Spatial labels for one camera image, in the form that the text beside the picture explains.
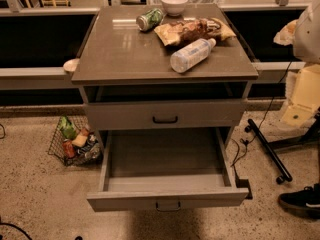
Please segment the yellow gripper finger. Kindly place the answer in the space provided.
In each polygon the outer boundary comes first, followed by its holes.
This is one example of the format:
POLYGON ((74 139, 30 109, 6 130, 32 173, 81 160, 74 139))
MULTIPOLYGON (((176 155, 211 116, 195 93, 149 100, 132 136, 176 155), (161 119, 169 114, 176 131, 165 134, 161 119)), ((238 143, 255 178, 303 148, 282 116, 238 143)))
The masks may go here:
POLYGON ((296 30, 297 20, 292 20, 286 24, 273 38, 273 42, 279 45, 292 45, 296 30))
POLYGON ((320 107, 320 65, 307 63, 298 73, 289 72, 285 96, 280 122, 301 127, 320 107))

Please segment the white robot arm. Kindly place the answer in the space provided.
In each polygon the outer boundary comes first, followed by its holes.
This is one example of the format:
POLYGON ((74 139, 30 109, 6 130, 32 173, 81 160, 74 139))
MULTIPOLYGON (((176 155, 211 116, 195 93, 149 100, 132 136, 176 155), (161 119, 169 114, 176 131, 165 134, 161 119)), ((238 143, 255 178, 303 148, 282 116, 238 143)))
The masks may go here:
POLYGON ((293 47, 293 55, 305 65, 286 77, 286 101, 280 121, 301 127, 320 107, 320 1, 313 1, 299 16, 285 25, 273 42, 293 47))

